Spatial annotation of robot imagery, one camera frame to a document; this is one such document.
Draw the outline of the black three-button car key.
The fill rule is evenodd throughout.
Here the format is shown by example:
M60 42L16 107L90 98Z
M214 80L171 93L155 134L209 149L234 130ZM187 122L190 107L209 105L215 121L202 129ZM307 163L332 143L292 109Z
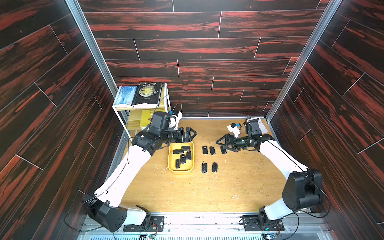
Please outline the black three-button car key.
M227 150L224 148L224 146L221 146L221 153L223 155L227 154Z

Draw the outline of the dark grey car key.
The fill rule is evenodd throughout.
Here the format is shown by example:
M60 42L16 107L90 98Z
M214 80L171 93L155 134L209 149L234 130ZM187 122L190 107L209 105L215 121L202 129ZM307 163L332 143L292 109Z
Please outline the dark grey car key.
M186 160L192 160L192 152L191 151L188 151L186 153Z

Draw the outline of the black VW car key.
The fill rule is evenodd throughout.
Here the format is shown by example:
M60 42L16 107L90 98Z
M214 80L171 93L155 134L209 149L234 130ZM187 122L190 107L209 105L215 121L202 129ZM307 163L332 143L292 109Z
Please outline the black VW car key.
M186 155L181 154L180 160L181 160L181 164L185 164L186 163Z

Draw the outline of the silver-edged car key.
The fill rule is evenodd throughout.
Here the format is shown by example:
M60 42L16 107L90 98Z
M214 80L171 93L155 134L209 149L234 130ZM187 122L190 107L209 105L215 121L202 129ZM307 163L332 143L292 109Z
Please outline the silver-edged car key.
M181 167L181 160L180 159L176 159L175 168L179 169L180 167Z

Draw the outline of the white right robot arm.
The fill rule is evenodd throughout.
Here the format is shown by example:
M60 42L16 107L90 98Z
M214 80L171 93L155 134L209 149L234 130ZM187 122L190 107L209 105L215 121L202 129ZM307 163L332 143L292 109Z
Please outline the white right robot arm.
M251 118L243 124L246 136L242 137L241 125L228 125L229 133L216 141L216 144L235 153L256 151L267 157L283 174L286 183L282 197L273 204L260 208L259 224L275 223L302 209L312 208L323 203L327 196L323 190L323 176L316 169L310 169L294 159L268 133L259 118Z

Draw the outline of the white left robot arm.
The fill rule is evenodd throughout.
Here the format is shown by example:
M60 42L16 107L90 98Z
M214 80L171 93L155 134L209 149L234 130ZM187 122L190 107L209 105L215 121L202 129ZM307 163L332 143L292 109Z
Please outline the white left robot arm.
M137 133L128 152L109 178L93 194L85 194L82 204L87 215L111 233L123 225L150 225L150 212L143 207L122 208L123 196L140 169L164 144L190 143L196 131L180 128L182 112L155 112L152 120Z

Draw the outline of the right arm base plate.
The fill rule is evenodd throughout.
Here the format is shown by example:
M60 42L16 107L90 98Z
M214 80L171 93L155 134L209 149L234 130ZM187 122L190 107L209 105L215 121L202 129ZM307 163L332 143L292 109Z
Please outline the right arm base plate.
M282 220L269 220L264 214L242 216L239 224L246 232L281 232L285 230Z

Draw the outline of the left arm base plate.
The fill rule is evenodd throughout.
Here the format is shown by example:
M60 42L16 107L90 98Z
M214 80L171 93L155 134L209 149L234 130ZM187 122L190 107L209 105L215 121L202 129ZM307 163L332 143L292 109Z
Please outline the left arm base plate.
M140 225L124 225L124 233L155 233L163 232L164 230L164 216L150 216L147 217Z

